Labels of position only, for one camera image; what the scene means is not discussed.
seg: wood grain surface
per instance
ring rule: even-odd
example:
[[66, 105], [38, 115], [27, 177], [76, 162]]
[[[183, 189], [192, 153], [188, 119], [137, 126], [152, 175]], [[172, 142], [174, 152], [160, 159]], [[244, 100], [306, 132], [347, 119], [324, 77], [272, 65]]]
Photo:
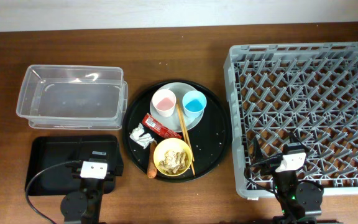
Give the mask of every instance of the wood grain surface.
[[[26, 204], [24, 182], [31, 143], [38, 136], [114, 134], [120, 131], [32, 129], [16, 115], [25, 70], [32, 64], [115, 66], [124, 70], [129, 101], [148, 86], [182, 78], [198, 82], [226, 102], [223, 63], [230, 46], [358, 41], [358, 22], [166, 29], [67, 30], [0, 33], [0, 223], [46, 223]], [[150, 180], [121, 144], [124, 174], [103, 197], [107, 223], [218, 223], [271, 219], [273, 198], [247, 201], [234, 184], [231, 152], [206, 176], [188, 183]], [[32, 197], [34, 205], [63, 222], [63, 196]], [[325, 197], [319, 219], [358, 223], [358, 196]]]

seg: gray plastic crate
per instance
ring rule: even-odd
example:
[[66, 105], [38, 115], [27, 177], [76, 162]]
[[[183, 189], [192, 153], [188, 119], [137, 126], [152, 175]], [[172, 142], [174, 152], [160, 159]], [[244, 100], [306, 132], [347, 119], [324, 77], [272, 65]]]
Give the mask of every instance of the gray plastic crate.
[[[235, 45], [224, 64], [237, 193], [273, 197], [244, 178], [252, 138], [264, 155], [281, 152], [291, 131], [310, 149], [298, 178], [325, 195], [358, 194], [358, 42]], [[272, 177], [252, 170], [272, 188]]]

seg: wooden chopstick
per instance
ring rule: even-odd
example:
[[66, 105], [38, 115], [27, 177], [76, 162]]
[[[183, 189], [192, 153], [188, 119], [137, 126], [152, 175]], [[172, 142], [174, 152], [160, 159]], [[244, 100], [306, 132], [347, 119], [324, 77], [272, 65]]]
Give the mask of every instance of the wooden chopstick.
[[[183, 116], [181, 116], [181, 110], [180, 110], [180, 107], [179, 105], [177, 104], [177, 112], [178, 112], [178, 117], [179, 117], [179, 122], [180, 122], [180, 127], [181, 127], [181, 132], [183, 133], [183, 139], [185, 140], [185, 142], [187, 143], [187, 145], [189, 145], [189, 148], [190, 148], [190, 152], [191, 152], [191, 156], [192, 158], [194, 158], [194, 155], [193, 155], [193, 150], [191, 150], [191, 145], [190, 145], [190, 142], [188, 141], [188, 136], [186, 137], [185, 136], [185, 131], [186, 130], [186, 124], [185, 124], [185, 120], [183, 120]], [[191, 164], [191, 171], [193, 171], [193, 175], [195, 176], [196, 175], [196, 172], [194, 171], [194, 165], [193, 165], [193, 161], [190, 161]]]
[[186, 139], [186, 143], [187, 143], [187, 144], [189, 145], [189, 147], [190, 147], [191, 155], [193, 155], [193, 162], [194, 162], [195, 159], [194, 159], [193, 149], [191, 148], [189, 133], [187, 132], [185, 117], [183, 116], [183, 112], [182, 112], [182, 110], [181, 110], [181, 108], [180, 108], [179, 105], [177, 105], [177, 110], [178, 110], [178, 114], [179, 114], [179, 116], [180, 116], [180, 119], [181, 119], [181, 121], [182, 121], [182, 123], [183, 123], [183, 129], [185, 130], [185, 132], [183, 133], [183, 135], [186, 134], [186, 138], [185, 138], [185, 139]]

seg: blue liquid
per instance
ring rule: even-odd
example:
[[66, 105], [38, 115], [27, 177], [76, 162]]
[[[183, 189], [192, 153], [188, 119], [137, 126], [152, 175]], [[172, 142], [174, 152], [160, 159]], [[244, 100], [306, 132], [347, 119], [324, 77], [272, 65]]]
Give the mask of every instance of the blue liquid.
[[203, 109], [203, 105], [198, 100], [190, 101], [185, 107], [191, 112], [199, 112]]

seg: transparent plastic bin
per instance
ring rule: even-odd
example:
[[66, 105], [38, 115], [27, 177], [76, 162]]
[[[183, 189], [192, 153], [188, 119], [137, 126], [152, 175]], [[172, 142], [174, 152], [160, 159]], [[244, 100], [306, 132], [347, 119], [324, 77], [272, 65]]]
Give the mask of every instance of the transparent plastic bin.
[[[237, 193], [273, 197], [246, 181], [252, 139], [265, 157], [295, 133], [310, 150], [299, 179], [324, 185], [324, 195], [358, 194], [358, 42], [235, 45], [224, 64], [232, 122]], [[248, 175], [273, 188], [272, 176]]]
[[117, 67], [31, 65], [16, 114], [41, 129], [121, 129], [127, 83]]

